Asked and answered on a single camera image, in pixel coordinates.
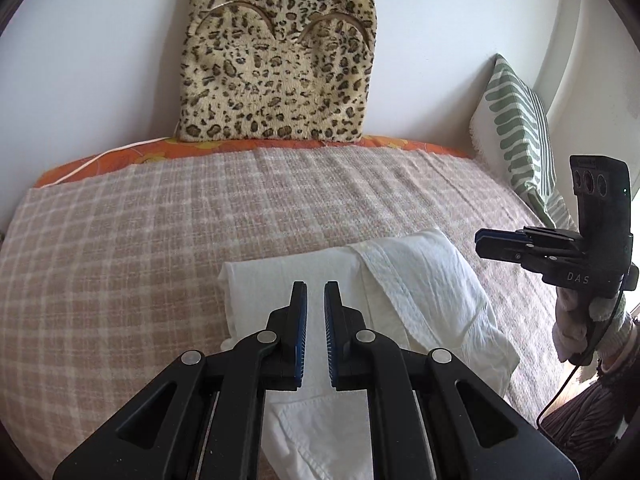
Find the glove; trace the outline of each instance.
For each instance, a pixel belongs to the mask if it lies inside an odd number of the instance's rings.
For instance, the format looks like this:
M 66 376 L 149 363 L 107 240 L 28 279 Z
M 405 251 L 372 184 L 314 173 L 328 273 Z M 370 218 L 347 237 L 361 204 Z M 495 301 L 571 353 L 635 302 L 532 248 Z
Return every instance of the glove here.
M 568 288 L 556 287 L 556 322 L 552 329 L 552 338 L 558 359 L 561 363 L 567 361 L 572 354 L 579 354 L 587 349 L 586 309 L 578 309 L 578 293 Z M 612 300 L 594 298 L 589 305 L 589 316 L 597 323 L 606 323 L 616 306 L 616 296 Z M 596 346 L 601 359 L 619 353 L 628 341 L 633 323 L 631 316 L 625 310 L 623 295 L 618 311 L 611 322 L 611 326 Z

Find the orange floral sheet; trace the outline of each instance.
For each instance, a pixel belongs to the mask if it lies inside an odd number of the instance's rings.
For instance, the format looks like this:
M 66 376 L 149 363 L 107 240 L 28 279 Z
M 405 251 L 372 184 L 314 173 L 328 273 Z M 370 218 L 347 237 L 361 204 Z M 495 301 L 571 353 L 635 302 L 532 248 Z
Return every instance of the orange floral sheet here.
M 416 140 L 395 139 L 393 137 L 363 136 L 358 142 L 324 142 L 323 140 L 267 140 L 267 139 L 247 139 L 247 140 L 217 140 L 209 142 L 180 142 L 177 139 L 156 140 L 148 144 L 141 144 L 132 148 L 124 148 L 115 152 L 106 153 L 87 167 L 65 178 L 63 182 L 76 182 L 90 176 L 97 176 L 112 171 L 122 170 L 131 164 L 143 164 L 147 162 L 158 162 L 169 158 L 183 158 L 186 156 L 201 156 L 211 153 L 245 152 L 255 148 L 294 148 L 313 149 L 323 146 L 340 146 L 350 148 L 359 146 L 361 148 L 396 148 L 398 150 L 413 151 L 423 150 L 430 153 L 443 155 L 453 155 L 468 157 L 466 153 L 444 148 L 437 144 L 417 142 Z M 34 187 L 42 187 L 53 184 L 69 173 L 73 172 L 84 163 L 92 160 L 94 156 L 88 156 L 64 164 L 53 170 L 44 173 L 36 182 Z

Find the leopard print cushion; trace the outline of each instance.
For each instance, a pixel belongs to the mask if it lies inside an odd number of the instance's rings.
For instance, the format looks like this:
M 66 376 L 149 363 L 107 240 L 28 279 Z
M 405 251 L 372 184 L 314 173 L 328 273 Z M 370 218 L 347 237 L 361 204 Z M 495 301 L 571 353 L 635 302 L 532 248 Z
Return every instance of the leopard print cushion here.
M 190 0 L 180 140 L 362 135 L 373 0 Z

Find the plaid blanket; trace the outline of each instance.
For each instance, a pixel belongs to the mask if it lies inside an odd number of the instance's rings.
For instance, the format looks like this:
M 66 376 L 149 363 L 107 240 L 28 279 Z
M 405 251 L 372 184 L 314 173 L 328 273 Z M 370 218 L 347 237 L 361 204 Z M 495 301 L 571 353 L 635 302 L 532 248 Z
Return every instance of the plaid blanket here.
M 474 251 L 477 229 L 524 224 L 539 222 L 476 161 L 389 148 L 219 153 L 31 189 L 0 252 L 0 418 L 50 478 L 181 352 L 219 351 L 224 261 L 437 226 L 521 357 L 506 399 L 533 420 L 561 371 L 555 292 Z

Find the white towel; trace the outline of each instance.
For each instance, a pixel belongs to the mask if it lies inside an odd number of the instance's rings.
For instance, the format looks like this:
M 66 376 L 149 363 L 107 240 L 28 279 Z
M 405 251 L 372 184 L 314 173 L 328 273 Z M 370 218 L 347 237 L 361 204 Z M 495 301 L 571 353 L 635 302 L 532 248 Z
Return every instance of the white towel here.
M 269 392 L 262 448 L 281 480 L 372 479 L 365 392 L 336 392 L 327 368 L 324 284 L 338 281 L 342 302 L 368 328 L 402 348 L 449 348 L 503 395 L 518 355 L 498 330 L 473 270 L 438 229 L 314 253 L 226 263 L 219 276 L 232 340 L 265 327 L 307 284 L 305 370 L 297 392 Z

